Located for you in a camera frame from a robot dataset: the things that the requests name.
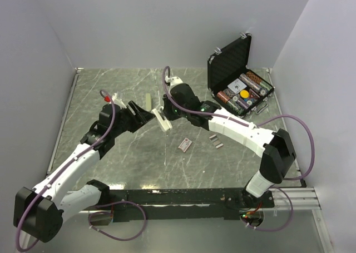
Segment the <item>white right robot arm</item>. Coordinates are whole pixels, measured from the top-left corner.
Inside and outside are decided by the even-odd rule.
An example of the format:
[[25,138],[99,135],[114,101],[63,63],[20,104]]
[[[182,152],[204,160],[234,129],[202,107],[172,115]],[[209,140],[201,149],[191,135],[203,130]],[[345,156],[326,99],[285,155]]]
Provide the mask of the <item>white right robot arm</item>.
[[296,159],[296,152],[286,130],[260,128],[242,120],[210,101],[200,101],[191,87],[174,77],[163,81],[163,114],[167,122],[184,118],[193,126],[224,135],[250,149],[260,157],[260,167],[243,190],[243,202],[255,207],[272,186],[284,181]]

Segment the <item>beige green stapler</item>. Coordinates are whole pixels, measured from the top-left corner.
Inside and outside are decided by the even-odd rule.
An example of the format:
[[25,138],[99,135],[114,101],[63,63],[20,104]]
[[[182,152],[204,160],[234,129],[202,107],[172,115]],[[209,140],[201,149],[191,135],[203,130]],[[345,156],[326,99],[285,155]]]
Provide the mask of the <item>beige green stapler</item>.
[[151,111],[152,110],[152,97],[150,93],[147,93],[145,95],[145,107],[147,111]]

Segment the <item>white grey stapler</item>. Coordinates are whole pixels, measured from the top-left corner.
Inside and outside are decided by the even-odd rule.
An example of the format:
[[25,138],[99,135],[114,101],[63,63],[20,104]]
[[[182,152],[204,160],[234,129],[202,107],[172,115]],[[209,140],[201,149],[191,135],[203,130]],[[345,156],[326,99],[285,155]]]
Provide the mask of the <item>white grey stapler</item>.
[[163,132],[167,132],[172,129],[171,122],[163,114],[163,106],[154,108],[151,110],[151,113],[156,117],[158,124]]

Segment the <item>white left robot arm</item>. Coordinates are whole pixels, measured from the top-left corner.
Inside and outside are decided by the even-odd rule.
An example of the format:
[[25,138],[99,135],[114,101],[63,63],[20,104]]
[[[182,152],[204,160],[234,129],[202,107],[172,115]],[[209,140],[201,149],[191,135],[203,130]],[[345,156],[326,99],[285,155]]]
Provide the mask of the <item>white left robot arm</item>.
[[42,242],[49,242],[73,214],[94,206],[102,210],[111,201],[110,188],[91,180],[68,195],[77,180],[113,148],[115,138],[134,133],[155,118],[133,101],[121,108],[106,104],[89,131],[81,138],[69,158],[34,188],[23,187],[15,197],[13,224]]

